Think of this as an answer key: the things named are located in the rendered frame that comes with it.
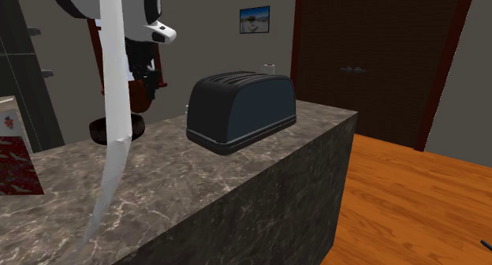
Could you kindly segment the dark red vase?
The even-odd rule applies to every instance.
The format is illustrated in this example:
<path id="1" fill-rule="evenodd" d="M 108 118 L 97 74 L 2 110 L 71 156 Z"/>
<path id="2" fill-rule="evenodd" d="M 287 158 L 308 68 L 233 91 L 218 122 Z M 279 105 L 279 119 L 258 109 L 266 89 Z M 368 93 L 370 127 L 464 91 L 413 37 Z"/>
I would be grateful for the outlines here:
<path id="1" fill-rule="evenodd" d="M 129 101 L 133 113 L 140 114 L 149 109 L 152 100 L 142 80 L 129 81 Z"/>

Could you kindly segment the black bowl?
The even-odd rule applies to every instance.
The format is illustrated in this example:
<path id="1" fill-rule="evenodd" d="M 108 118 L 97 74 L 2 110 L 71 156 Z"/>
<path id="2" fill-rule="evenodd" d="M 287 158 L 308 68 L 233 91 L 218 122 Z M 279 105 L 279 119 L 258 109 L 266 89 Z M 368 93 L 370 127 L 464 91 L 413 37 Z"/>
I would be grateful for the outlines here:
<path id="1" fill-rule="evenodd" d="M 132 122 L 132 140 L 141 137 L 145 132 L 144 118 L 138 114 L 131 114 Z M 89 133 L 91 139 L 100 145 L 107 145 L 106 138 L 106 119 L 100 118 L 89 124 Z"/>

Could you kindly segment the dark tall shelf unit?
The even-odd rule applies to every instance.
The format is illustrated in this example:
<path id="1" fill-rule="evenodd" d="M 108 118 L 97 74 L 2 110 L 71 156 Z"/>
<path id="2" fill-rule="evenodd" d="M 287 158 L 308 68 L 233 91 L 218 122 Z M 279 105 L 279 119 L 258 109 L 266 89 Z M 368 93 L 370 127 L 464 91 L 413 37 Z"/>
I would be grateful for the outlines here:
<path id="1" fill-rule="evenodd" d="M 0 96 L 17 101 L 34 152 L 65 144 L 19 0 L 0 0 Z"/>

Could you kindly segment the black toaster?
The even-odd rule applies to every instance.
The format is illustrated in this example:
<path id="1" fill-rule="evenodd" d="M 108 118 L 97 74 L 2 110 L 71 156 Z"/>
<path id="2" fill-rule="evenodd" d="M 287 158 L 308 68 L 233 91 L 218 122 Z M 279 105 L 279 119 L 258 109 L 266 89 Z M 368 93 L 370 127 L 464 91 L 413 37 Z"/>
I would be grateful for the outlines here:
<path id="1" fill-rule="evenodd" d="M 186 136 L 218 155 L 231 155 L 295 123 L 296 95 L 289 77 L 235 71 L 196 82 Z"/>

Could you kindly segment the patterned red robot stand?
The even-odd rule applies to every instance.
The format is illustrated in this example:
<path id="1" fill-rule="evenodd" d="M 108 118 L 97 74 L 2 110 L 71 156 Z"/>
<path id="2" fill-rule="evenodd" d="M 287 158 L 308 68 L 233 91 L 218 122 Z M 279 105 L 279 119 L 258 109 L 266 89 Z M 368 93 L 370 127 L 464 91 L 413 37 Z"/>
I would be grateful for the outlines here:
<path id="1" fill-rule="evenodd" d="M 0 96 L 0 196 L 43 195 L 14 95 Z"/>

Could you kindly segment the dark brown double door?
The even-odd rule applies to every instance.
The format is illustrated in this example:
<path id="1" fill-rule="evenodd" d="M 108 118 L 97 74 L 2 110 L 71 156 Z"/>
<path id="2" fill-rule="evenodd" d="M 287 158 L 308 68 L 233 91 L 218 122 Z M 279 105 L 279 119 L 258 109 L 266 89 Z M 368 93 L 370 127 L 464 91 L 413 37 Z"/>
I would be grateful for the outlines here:
<path id="1" fill-rule="evenodd" d="M 472 0 L 295 0 L 298 99 L 363 136 L 424 149 Z"/>

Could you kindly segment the framed wall picture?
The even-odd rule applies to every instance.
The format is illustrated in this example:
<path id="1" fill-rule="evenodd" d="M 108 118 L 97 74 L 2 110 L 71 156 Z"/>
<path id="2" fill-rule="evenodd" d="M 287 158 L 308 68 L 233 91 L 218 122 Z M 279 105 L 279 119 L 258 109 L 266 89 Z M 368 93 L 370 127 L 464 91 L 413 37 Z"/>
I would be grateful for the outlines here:
<path id="1" fill-rule="evenodd" d="M 270 32 L 270 6 L 241 9 L 240 34 L 256 34 Z"/>

